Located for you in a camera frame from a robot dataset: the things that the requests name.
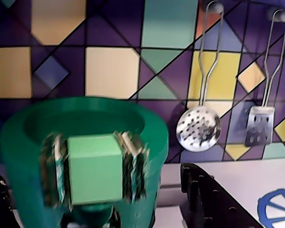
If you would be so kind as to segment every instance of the black object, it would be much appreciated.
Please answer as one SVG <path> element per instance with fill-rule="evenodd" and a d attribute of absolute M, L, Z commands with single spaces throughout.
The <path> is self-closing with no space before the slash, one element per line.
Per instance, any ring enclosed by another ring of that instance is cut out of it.
<path fill-rule="evenodd" d="M 192 163 L 180 167 L 181 191 L 187 193 L 188 228 L 262 228 L 212 176 Z"/>
<path fill-rule="evenodd" d="M 10 202 L 6 181 L 0 176 L 0 228 L 20 228 Z"/>

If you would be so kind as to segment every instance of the black rack with holes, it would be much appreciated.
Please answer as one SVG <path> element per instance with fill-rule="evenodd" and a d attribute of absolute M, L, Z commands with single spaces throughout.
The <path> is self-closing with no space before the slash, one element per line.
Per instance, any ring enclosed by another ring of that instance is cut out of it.
<path fill-rule="evenodd" d="M 214 179 L 192 163 L 180 167 L 181 191 L 188 203 L 180 209 L 188 228 L 262 228 Z"/>

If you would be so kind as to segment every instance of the orange tile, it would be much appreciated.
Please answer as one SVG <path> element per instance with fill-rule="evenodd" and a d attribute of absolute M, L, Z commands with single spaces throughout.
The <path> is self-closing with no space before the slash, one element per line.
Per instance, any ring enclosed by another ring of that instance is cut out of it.
<path fill-rule="evenodd" d="M 198 24 L 196 27 L 195 39 L 197 39 L 203 33 L 204 19 L 205 19 L 205 12 L 203 12 L 201 8 L 199 8 Z M 209 14 L 206 24 L 206 30 L 209 29 L 219 19 L 220 19 L 219 14 Z"/>

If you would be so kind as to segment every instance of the blurry object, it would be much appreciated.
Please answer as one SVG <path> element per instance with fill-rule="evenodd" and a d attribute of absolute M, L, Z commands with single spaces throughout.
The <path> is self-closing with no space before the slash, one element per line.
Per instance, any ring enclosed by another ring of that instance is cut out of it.
<path fill-rule="evenodd" d="M 20 228 L 13 213 L 6 182 L 2 176 L 0 176 L 0 228 Z"/>
<path fill-rule="evenodd" d="M 281 9 L 274 10 L 271 8 L 268 11 L 268 16 L 270 16 L 271 19 L 271 26 L 268 36 L 265 59 L 264 59 L 264 67 L 266 75 L 265 92 L 264 92 L 262 106 L 253 106 L 251 107 L 249 112 L 247 131 L 245 137 L 245 146 L 247 147 L 270 144 L 272 142 L 272 136 L 273 136 L 273 127 L 274 127 L 274 118 L 275 118 L 276 109 L 274 107 L 268 107 L 267 105 L 268 105 L 269 94 L 272 87 L 273 79 L 276 76 L 283 62 L 284 51 L 285 51 L 285 30 L 284 30 L 280 61 L 278 66 L 275 68 L 273 74 L 271 75 L 271 78 L 269 76 L 267 59 L 269 55 L 269 48 L 270 48 L 274 23 L 275 22 L 285 23 L 285 12 Z"/>
<path fill-rule="evenodd" d="M 209 76 L 213 72 L 218 63 L 220 52 L 220 38 L 223 25 L 224 7 L 218 1 L 205 1 L 205 19 L 203 24 L 203 33 L 201 37 L 201 46 L 199 51 L 199 66 L 202 74 L 202 85 L 199 106 L 186 111 L 178 121 L 176 135 L 179 143 L 191 152 L 201 152 L 208 150 L 214 146 L 219 140 L 221 133 L 221 122 L 219 115 L 212 109 L 205 107 L 205 97 L 208 90 Z M 202 61 L 204 51 L 206 24 L 209 13 L 220 14 L 220 25 L 218 30 L 218 42 L 215 60 L 210 67 L 208 73 L 205 73 L 205 68 Z"/>

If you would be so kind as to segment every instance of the diamond shape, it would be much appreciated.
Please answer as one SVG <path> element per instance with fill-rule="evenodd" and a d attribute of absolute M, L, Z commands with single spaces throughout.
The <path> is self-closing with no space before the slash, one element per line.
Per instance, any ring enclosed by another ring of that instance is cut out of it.
<path fill-rule="evenodd" d="M 54 89 L 68 75 L 68 72 L 50 56 L 35 72 L 35 75 L 48 87 Z"/>
<path fill-rule="evenodd" d="M 239 82 L 245 88 L 247 93 L 250 93 L 255 87 L 257 87 L 264 78 L 265 76 L 263 72 L 255 62 L 238 76 Z"/>

